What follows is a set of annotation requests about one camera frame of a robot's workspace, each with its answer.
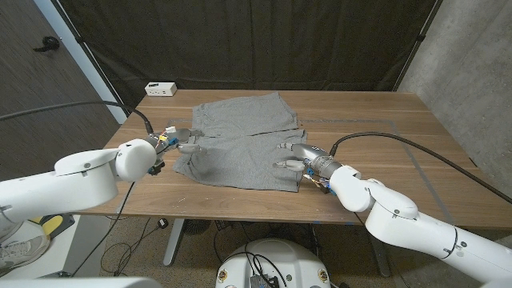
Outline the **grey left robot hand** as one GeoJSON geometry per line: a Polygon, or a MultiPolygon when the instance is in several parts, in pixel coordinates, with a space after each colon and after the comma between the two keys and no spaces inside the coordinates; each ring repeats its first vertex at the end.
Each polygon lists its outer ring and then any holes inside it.
{"type": "Polygon", "coordinates": [[[170,150],[181,154],[204,154],[207,149],[196,143],[200,136],[203,136],[200,130],[169,126],[160,133],[150,134],[146,140],[154,146],[157,156],[170,150]]]}

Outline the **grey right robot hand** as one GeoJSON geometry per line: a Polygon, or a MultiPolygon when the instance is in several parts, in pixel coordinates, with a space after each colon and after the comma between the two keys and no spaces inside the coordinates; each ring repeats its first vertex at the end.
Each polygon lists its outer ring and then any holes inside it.
{"type": "Polygon", "coordinates": [[[303,172],[307,168],[316,171],[321,178],[330,179],[342,164],[335,161],[324,149],[305,143],[285,142],[278,145],[280,149],[293,152],[294,159],[275,162],[273,168],[285,168],[294,172],[303,172]]]}

